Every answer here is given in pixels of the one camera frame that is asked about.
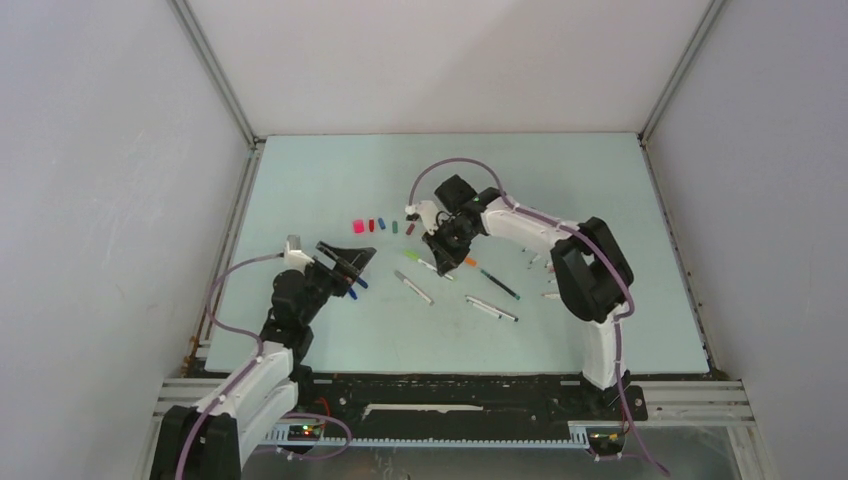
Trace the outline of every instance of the white marker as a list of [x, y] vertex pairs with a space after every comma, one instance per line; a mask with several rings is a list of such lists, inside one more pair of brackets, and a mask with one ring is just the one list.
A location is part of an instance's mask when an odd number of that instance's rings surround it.
[[513, 314], [511, 314], [511, 313], [507, 312], [506, 310], [503, 310], [503, 309], [501, 309], [501, 308], [498, 308], [498, 307], [496, 307], [496, 306], [492, 305], [492, 304], [491, 304], [491, 303], [489, 303], [489, 302], [486, 302], [486, 301], [480, 300], [480, 299], [479, 299], [479, 298], [477, 298], [477, 297], [472, 297], [471, 295], [466, 295], [466, 296], [465, 296], [465, 301], [467, 301], [468, 303], [470, 303], [470, 304], [471, 304], [471, 306], [473, 306], [473, 307], [477, 307], [477, 308], [479, 308], [480, 310], [482, 310], [482, 311], [484, 311], [484, 312], [486, 312], [486, 313], [488, 313], [488, 314], [490, 314], [490, 315], [493, 315], [493, 316], [495, 316], [495, 317], [498, 317], [498, 318], [508, 318], [508, 319], [510, 319], [510, 320], [512, 320], [512, 321], [515, 321], [515, 322], [517, 322], [517, 321], [518, 321], [518, 317], [516, 317], [515, 315], [513, 315]]
[[527, 268], [529, 269], [530, 267], [532, 267], [533, 264], [536, 263], [536, 261], [538, 261], [540, 258], [542, 258], [542, 256], [537, 253], [536, 256], [533, 257], [533, 260], [530, 260], [530, 264], [527, 265]]
[[[432, 270], [436, 273], [439, 273], [439, 269], [437, 269], [435, 265], [433, 265], [431, 263], [427, 263], [425, 260], [423, 260], [421, 257], [419, 257], [417, 253], [413, 252], [412, 250], [407, 250], [407, 251], [403, 252], [403, 254], [406, 255], [407, 257], [411, 258], [412, 260], [415, 260], [416, 262], [420, 263], [421, 265], [424, 265], [425, 267], [429, 268], [430, 270]], [[451, 275], [448, 275], [447, 273], [442, 275], [442, 276], [447, 278], [450, 281], [455, 280]]]
[[400, 279], [400, 281], [403, 282], [404, 285], [411, 288], [413, 292], [417, 293], [419, 297], [426, 300], [427, 303], [429, 303], [430, 305], [433, 305], [434, 303], [436, 303], [436, 302], [433, 301], [432, 298], [430, 298], [429, 295], [424, 293], [424, 290], [421, 290], [420, 288], [418, 288], [418, 285], [412, 283], [412, 281], [410, 279], [406, 278], [406, 275], [395, 270], [395, 276], [398, 277]]

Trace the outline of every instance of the metal frame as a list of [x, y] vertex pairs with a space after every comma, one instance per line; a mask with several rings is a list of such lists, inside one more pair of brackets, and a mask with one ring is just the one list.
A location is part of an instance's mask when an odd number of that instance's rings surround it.
[[182, 25], [192, 47], [194, 47], [200, 63], [203, 64], [207, 73], [209, 73], [212, 84], [215, 86], [218, 94], [221, 95], [224, 105], [238, 125], [238, 129], [244, 137], [245, 142], [248, 147], [254, 148], [257, 142], [253, 127], [250, 126], [250, 122], [248, 122], [247, 116], [244, 114], [238, 98], [236, 98], [233, 87], [230, 85], [229, 80], [227, 80], [227, 76], [224, 75], [224, 69], [221, 68], [215, 52], [212, 51], [209, 40], [206, 38], [203, 29], [200, 27], [200, 22], [197, 21], [197, 17], [194, 15], [194, 10], [191, 9], [188, 0], [168, 0], [168, 3], [171, 4], [171, 8], [173, 8], [174, 14]]
[[[247, 117], [236, 98], [235, 93], [223, 69], [215, 57], [202, 28], [192, 11], [189, 0], [168, 0], [174, 9], [174, 13], [185, 29], [192, 46], [195, 48], [198, 58], [210, 75], [216, 90], [221, 95], [228, 111], [235, 120], [246, 143], [251, 148], [251, 153], [245, 162], [244, 169], [239, 180], [236, 198], [229, 211], [227, 228], [221, 239], [219, 255], [216, 266], [207, 281], [211, 285], [216, 278], [229, 265], [238, 240], [244, 215], [247, 209], [250, 193], [261, 161], [264, 150], [262, 142], [254, 133]], [[691, 68], [695, 57], [703, 45], [707, 35], [715, 25], [716, 19], [723, 11], [727, 0], [713, 0], [707, 7], [704, 15], [690, 39], [680, 61], [669, 78], [662, 94], [654, 105], [644, 128], [640, 134], [643, 147], [645, 165], [648, 169], [654, 186], [657, 201], [662, 210], [666, 222], [669, 240], [675, 251], [676, 261], [680, 268], [681, 276], [687, 287], [687, 294], [695, 314], [696, 321], [700, 326], [704, 348], [711, 366], [716, 366], [717, 359], [709, 348], [709, 335], [704, 329], [698, 309], [699, 303], [690, 277], [685, 268], [685, 262], [678, 249], [676, 236], [673, 233], [671, 219], [668, 215], [666, 204], [662, 197], [662, 189], [651, 165], [650, 157], [645, 147], [656, 130], [656, 127], [665, 113], [667, 106], [677, 91], [681, 80]], [[216, 299], [215, 308], [220, 298]], [[209, 335], [211, 328], [204, 321], [205, 311], [198, 318], [196, 336], [192, 339], [192, 347], [189, 357], [205, 359], [209, 350]], [[222, 379], [214, 378], [169, 378], [163, 382], [159, 395], [159, 401], [153, 412], [153, 417], [148, 427], [144, 450], [141, 452], [134, 478], [147, 480], [156, 440], [159, 434], [162, 415], [172, 405], [190, 405], [211, 392], [220, 385]], [[730, 438], [733, 454], [739, 468], [742, 480], [760, 480], [775, 478], [775, 472], [771, 469], [768, 454], [763, 446], [754, 415], [748, 403], [744, 387], [739, 381], [665, 381], [665, 380], [638, 380], [633, 383], [644, 389], [645, 401], [648, 405], [649, 419], [640, 422], [646, 427], [724, 427]], [[618, 422], [571, 422], [576, 428], [587, 427], [614, 427]]]
[[712, 0], [707, 6], [707, 9], [704, 11], [704, 15], [701, 17], [701, 21], [698, 23], [695, 33], [693, 33], [692, 38], [689, 39], [686, 49], [683, 50], [683, 55], [677, 62], [677, 66], [674, 67], [674, 71], [672, 71], [671, 77], [669, 77], [668, 82], [666, 82], [665, 87], [660, 94], [660, 98], [657, 99], [657, 103], [655, 103], [654, 108], [651, 109], [651, 113], [645, 121], [645, 126], [642, 127], [640, 135], [644, 143], [650, 141], [651, 136], [653, 136], [654, 131], [656, 131], [660, 119], [663, 114], [665, 114], [668, 104], [671, 102], [671, 99], [674, 97], [674, 94], [680, 86], [680, 82], [695, 62], [695, 57], [701, 50], [701, 46], [712, 31], [719, 14], [721, 14], [725, 5], [727, 5], [727, 2], [728, 0]]
[[[149, 477], [162, 415], [174, 405], [193, 404], [223, 381], [216, 378], [170, 378], [164, 381], [134, 478], [147, 480]], [[577, 382], [561, 383], [569, 385]], [[648, 405], [649, 419], [639, 422], [639, 426], [724, 427], [733, 447], [740, 478], [774, 478], [741, 382], [634, 380], [633, 384], [642, 387]], [[617, 427], [619, 422], [569, 422], [569, 426], [583, 431], [584, 428]]]

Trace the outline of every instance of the black base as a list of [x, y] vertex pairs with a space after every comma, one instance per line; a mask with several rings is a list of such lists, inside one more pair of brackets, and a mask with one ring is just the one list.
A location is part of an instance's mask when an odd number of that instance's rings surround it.
[[[189, 431], [200, 413], [174, 406], [162, 418], [150, 480], [172, 480]], [[238, 427], [229, 415], [208, 417], [189, 450], [184, 480], [238, 480], [241, 478]]]
[[[618, 401], [620, 396], [618, 393], [618, 385], [613, 385], [601, 390], [586, 380], [582, 373], [580, 374], [579, 379], [580, 387], [584, 390], [584, 398], [587, 403], [595, 404], [598, 408], [606, 408]], [[625, 370], [624, 375], [621, 376], [621, 383], [624, 384], [624, 393], [627, 395], [627, 389], [630, 386], [630, 370]]]

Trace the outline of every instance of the gray wall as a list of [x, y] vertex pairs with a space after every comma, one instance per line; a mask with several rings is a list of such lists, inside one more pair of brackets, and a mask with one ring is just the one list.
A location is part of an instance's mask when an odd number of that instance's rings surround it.
[[164, 0], [0, 12], [0, 478], [130, 478], [247, 149]]
[[844, 478], [848, 3], [729, 2], [649, 146], [784, 478]]

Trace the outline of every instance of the white wall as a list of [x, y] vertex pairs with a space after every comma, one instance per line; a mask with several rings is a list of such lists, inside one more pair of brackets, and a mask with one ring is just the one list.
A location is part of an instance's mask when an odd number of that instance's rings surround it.
[[639, 131], [709, 0], [190, 2], [259, 134]]
[[167, 2], [0, 10], [0, 478], [130, 478], [247, 149]]
[[844, 478], [848, 3], [729, 2], [649, 147], [786, 479]]

